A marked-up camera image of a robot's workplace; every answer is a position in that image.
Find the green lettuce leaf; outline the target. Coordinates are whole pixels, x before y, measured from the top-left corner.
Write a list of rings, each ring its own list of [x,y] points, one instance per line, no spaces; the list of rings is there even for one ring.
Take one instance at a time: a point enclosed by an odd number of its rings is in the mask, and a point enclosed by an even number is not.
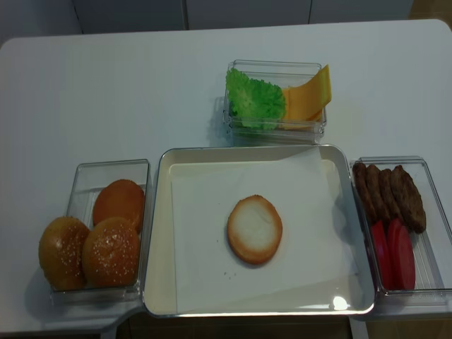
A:
[[[281,87],[249,78],[244,72],[230,69],[226,89],[232,111],[245,119],[280,119],[285,114],[286,100]]]
[[[279,119],[242,117],[240,123],[247,129],[275,130],[280,125]]]

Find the clear lettuce cheese container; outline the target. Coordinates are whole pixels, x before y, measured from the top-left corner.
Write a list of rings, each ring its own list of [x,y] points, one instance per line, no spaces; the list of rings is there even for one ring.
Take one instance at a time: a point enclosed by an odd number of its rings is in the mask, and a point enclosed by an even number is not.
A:
[[[237,59],[229,64],[227,72],[230,69],[237,69],[238,71],[244,72],[249,78],[264,80],[265,82],[281,87],[283,90],[307,83],[323,67],[324,66],[316,63],[252,61]],[[282,130],[279,127],[275,130],[247,129],[240,123],[240,119],[242,117],[236,116],[232,111],[232,103],[228,98],[225,76],[223,120],[229,127],[230,131],[236,136],[273,137],[315,143],[324,135],[324,130],[327,124],[326,106],[323,109],[322,122],[314,124],[309,129],[296,131]]]

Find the flat yellow cheese slices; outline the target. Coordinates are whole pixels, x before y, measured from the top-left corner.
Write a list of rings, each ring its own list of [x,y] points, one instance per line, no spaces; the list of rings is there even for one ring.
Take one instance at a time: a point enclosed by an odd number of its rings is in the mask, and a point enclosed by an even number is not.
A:
[[[309,129],[314,124],[322,122],[323,109],[315,113],[314,115],[306,118],[303,115],[299,115],[297,111],[291,112],[288,108],[282,118],[279,128],[282,130],[303,130]]]

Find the upright yellow cheese slice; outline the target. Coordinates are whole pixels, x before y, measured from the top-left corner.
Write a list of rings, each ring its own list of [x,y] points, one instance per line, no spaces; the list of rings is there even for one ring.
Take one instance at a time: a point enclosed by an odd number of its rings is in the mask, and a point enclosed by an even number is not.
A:
[[[332,100],[329,65],[325,65],[307,83],[282,90],[287,121],[318,121]]]

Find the silver metal tray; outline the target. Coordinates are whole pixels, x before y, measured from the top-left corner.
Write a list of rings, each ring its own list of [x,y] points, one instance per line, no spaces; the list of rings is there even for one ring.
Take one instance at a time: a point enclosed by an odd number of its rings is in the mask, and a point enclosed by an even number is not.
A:
[[[298,148],[318,147],[321,155],[334,162],[342,177],[350,181],[348,163],[342,150],[334,145],[284,145],[267,147],[243,147],[243,148]],[[176,270],[174,250],[174,225],[172,214],[172,189],[170,167],[175,164],[187,162],[187,153],[197,150],[218,150],[224,148],[173,148],[168,150],[160,159],[155,186],[155,198],[153,203],[152,230],[150,234],[150,247],[148,267],[145,274],[145,287],[143,291],[143,303],[146,309],[155,316],[321,316],[321,315],[346,315],[356,316],[369,313],[375,304],[375,287],[371,269],[364,244],[364,234],[359,220],[357,206],[355,204],[357,219],[362,239],[362,254],[365,260],[365,274],[363,280],[367,284],[366,291],[371,295],[371,302],[361,311],[247,311],[243,308],[227,308],[223,311],[179,313],[177,311],[176,296]],[[355,197],[350,181],[350,190]]]

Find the bottom bun half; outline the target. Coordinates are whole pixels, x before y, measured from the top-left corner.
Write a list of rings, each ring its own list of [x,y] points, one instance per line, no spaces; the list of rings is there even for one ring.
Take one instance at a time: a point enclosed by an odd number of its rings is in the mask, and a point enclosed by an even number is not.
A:
[[[260,195],[235,205],[227,219],[227,240],[237,258],[250,265],[270,261],[283,235],[283,222],[274,205]]]

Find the plain orange bun back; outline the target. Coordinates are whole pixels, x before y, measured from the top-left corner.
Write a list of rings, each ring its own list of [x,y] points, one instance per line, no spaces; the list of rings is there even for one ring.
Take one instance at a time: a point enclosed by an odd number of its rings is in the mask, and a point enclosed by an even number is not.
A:
[[[93,207],[93,225],[107,218],[121,217],[128,220],[140,234],[143,226],[145,193],[129,179],[112,182],[99,193]]]

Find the white paper sheet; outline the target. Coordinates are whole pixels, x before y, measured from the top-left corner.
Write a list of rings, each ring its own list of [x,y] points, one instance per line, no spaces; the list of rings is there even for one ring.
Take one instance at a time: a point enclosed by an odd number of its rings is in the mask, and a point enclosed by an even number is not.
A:
[[[350,181],[318,147],[187,153],[169,169],[177,311],[361,311],[371,302]],[[282,220],[274,257],[234,255],[227,219],[260,195]]]

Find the brown patty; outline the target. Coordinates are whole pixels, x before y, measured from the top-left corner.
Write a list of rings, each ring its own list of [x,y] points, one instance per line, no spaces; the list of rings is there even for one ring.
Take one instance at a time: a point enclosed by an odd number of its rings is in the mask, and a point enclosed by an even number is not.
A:
[[[381,196],[379,173],[380,170],[375,165],[369,165],[366,168],[366,183],[374,210],[379,217],[379,220],[381,220],[384,225],[387,225],[391,221],[391,218]]]
[[[393,195],[390,183],[391,170],[383,169],[379,172],[379,188],[381,197],[387,207],[391,219],[398,218],[401,222],[404,221],[402,213],[398,207],[396,199]]]
[[[427,228],[422,197],[412,177],[403,169],[402,165],[398,165],[392,170],[390,184],[405,225],[410,231],[422,234]]]
[[[378,215],[374,209],[370,193],[366,183],[366,166],[362,162],[356,162],[352,166],[352,172],[355,180],[355,187],[364,207],[367,219],[371,225],[377,222]]]

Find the sesame bun top front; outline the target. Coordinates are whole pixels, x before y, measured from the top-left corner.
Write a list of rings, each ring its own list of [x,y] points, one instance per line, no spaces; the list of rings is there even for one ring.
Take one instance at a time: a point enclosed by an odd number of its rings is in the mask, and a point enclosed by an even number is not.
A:
[[[134,284],[138,272],[140,238],[131,223],[121,217],[97,224],[86,238],[82,266],[92,287]]]

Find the clear left bun container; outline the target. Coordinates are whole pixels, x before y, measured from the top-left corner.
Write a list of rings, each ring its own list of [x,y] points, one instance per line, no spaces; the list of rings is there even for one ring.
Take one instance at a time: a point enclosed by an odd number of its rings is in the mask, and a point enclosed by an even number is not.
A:
[[[50,299],[53,305],[121,302],[139,299],[143,294],[145,267],[148,261],[150,241],[150,208],[152,205],[152,180],[150,164],[146,159],[118,162],[97,162],[77,167],[66,214],[78,218],[89,230],[95,229],[94,209],[97,197],[109,184],[129,179],[137,184],[144,195],[141,222],[138,272],[131,284],[125,287],[84,287],[72,291],[58,292],[52,288]]]

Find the sesame bun top far left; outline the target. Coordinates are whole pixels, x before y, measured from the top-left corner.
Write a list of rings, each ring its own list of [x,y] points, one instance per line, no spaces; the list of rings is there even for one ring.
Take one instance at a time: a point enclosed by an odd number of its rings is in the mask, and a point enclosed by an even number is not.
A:
[[[90,230],[74,217],[59,217],[45,228],[38,257],[44,276],[54,290],[83,289],[86,285],[81,255]]]

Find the brown patty right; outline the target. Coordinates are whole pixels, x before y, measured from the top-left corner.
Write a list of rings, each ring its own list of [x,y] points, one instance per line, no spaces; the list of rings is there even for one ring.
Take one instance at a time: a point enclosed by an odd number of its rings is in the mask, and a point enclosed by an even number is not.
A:
[[[412,177],[403,169],[402,165],[398,165],[392,170],[390,184],[405,225],[410,231],[422,234],[427,228],[422,197]]]

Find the clear right patty container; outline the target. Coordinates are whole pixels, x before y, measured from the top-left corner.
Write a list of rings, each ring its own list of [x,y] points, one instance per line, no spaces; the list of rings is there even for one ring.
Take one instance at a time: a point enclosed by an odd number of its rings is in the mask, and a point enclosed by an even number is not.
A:
[[[415,260],[415,288],[386,290],[381,283],[379,265],[374,250],[371,224],[367,219],[355,187],[352,166],[362,162],[366,168],[375,165],[380,171],[398,165],[412,177],[424,206],[427,228],[422,234],[409,230]],[[451,228],[443,210],[427,163],[421,157],[361,157],[350,161],[350,181],[359,211],[376,288],[376,308],[380,314],[426,314],[451,312]]]

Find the red tomato slice right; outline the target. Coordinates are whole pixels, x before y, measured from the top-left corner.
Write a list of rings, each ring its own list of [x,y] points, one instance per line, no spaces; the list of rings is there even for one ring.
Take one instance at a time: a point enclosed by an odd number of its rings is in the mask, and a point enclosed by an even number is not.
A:
[[[388,227],[388,249],[393,272],[394,290],[415,288],[415,260],[409,232],[403,223],[395,218]]]

